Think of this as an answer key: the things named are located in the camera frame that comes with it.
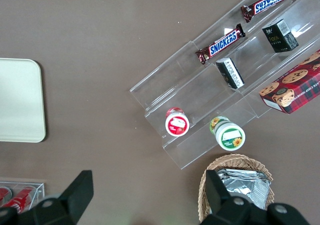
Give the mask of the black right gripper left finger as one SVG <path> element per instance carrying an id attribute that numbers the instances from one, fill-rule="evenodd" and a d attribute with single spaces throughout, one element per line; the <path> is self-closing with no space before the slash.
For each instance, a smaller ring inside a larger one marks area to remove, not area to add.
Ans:
<path id="1" fill-rule="evenodd" d="M 47 198 L 18 214 L 13 207 L 0 209 L 2 225 L 76 225 L 94 196 L 93 172 L 83 170 L 58 198 Z"/>

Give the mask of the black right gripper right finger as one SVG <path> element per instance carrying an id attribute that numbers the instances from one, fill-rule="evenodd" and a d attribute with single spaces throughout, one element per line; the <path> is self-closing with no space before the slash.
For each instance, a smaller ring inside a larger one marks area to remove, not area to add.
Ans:
<path id="1" fill-rule="evenodd" d="M 245 198 L 231 196 L 214 170 L 206 171 L 205 192 L 212 213 L 202 225 L 308 225 L 306 218 L 293 206 L 272 203 L 267 210 Z"/>

